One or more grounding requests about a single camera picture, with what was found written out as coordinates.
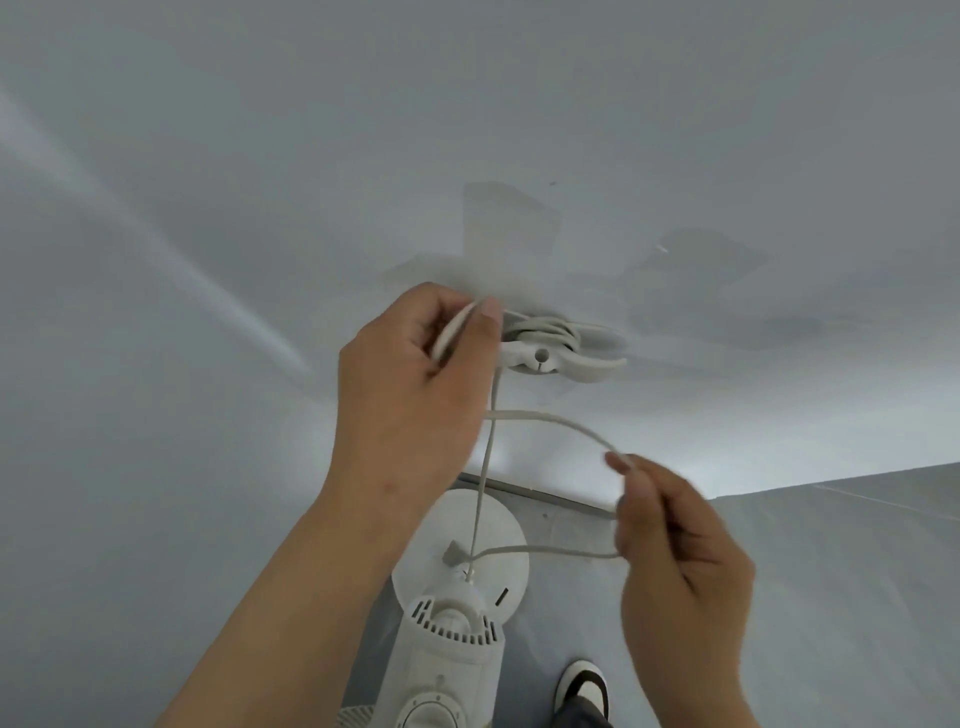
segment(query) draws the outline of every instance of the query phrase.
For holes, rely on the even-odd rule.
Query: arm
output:
[[[158,726],[333,724],[373,601],[480,430],[499,305],[484,301],[471,314],[442,369],[424,353],[469,301],[418,286],[343,349],[336,440],[321,493]]]
[[[624,475],[621,617],[640,685],[662,728],[758,728],[739,675],[753,562],[693,486],[629,457],[607,463]]]

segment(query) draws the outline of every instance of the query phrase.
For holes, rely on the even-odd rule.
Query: fingernail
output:
[[[624,477],[623,492],[628,497],[652,497],[657,488],[650,475],[644,471],[632,470]]]
[[[487,318],[496,321],[498,326],[503,326],[503,306],[497,299],[484,299],[480,302],[478,310]]]

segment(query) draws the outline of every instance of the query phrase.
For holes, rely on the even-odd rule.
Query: fan stand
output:
[[[406,608],[421,595],[450,578],[465,578],[467,564],[449,567],[444,554],[451,541],[469,551],[476,514],[477,493],[469,489],[444,493],[427,513],[394,567],[396,599]],[[476,553],[498,546],[526,546],[523,529],[507,507],[483,495],[483,510],[477,527]],[[487,614],[494,622],[509,619],[527,590],[530,557],[525,553],[495,554],[474,563],[472,583],[483,596]]]

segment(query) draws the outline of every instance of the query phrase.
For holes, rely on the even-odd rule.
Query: power cord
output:
[[[431,352],[431,358],[435,361],[443,359],[446,350],[453,343],[454,338],[460,332],[467,316],[473,309],[474,303],[467,306],[457,316],[455,316],[444,330],[437,337],[437,341]],[[574,353],[580,353],[581,336],[580,331],[567,321],[555,316],[525,316],[511,312],[519,320],[507,325],[503,329],[503,340],[512,341],[524,332],[534,331],[541,339],[546,338],[557,344],[567,347]],[[612,553],[594,553],[592,551],[579,551],[572,548],[560,548],[557,546],[498,546],[496,548],[487,548],[480,553],[476,553],[477,531],[480,526],[480,513],[483,510],[483,495],[487,489],[487,475],[490,470],[490,458],[493,451],[493,436],[496,432],[497,420],[524,420],[533,422],[546,422],[555,425],[569,427],[590,439],[602,445],[612,452],[617,459],[628,469],[633,470],[635,465],[615,448],[605,438],[591,430],[589,427],[568,420],[566,417],[551,415],[546,412],[535,412],[525,409],[504,409],[496,408],[496,396],[500,388],[500,376],[503,370],[497,367],[493,373],[493,384],[490,392],[490,409],[484,415],[485,420],[490,420],[490,434],[487,436],[487,447],[484,450],[483,465],[480,467],[480,482],[477,485],[477,507],[473,516],[473,535],[470,539],[470,551],[467,553],[463,547],[456,541],[450,544],[450,547],[444,554],[444,562],[448,566],[458,566],[468,564],[467,581],[473,577],[473,565],[480,559],[487,556],[494,556],[502,553],[552,553],[559,556],[579,556],[589,559],[615,559],[619,557],[616,552]]]
[[[477,485],[477,508],[473,517],[473,538],[470,541],[470,552],[469,554],[466,554],[461,549],[452,547],[447,550],[447,553],[444,556],[444,561],[450,566],[463,564],[466,562],[468,564],[467,581],[469,581],[473,576],[474,563],[487,556],[494,556],[501,553],[552,553],[558,556],[580,556],[588,559],[618,558],[620,554],[616,553],[615,551],[611,553],[594,553],[592,551],[579,551],[572,548],[560,548],[558,546],[498,546],[496,548],[487,548],[480,553],[475,553],[477,544],[477,529],[480,525],[480,512],[483,510],[483,494],[487,489],[487,475],[490,469],[490,455],[493,450],[493,435],[497,420],[546,422],[569,427],[570,429],[574,429],[581,434],[587,435],[590,439],[598,442],[604,448],[612,452],[628,469],[632,470],[635,467],[635,465],[623,453],[611,445],[611,443],[609,443],[606,439],[598,435],[589,427],[585,427],[579,423],[573,422],[572,420],[568,420],[566,417],[525,409],[497,410],[496,394],[500,385],[501,371],[502,370],[498,368],[493,374],[493,387],[491,388],[490,393],[490,410],[488,410],[484,415],[485,420],[490,420],[490,434],[487,436],[487,448],[484,450],[483,465],[480,466],[480,482]]]

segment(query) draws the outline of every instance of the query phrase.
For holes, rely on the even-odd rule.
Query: shoe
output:
[[[610,699],[607,697],[607,680],[600,668],[587,660],[571,663],[557,685],[557,695],[553,701],[553,712],[561,709],[564,703],[574,695],[580,695],[593,703],[594,707],[610,719]]]

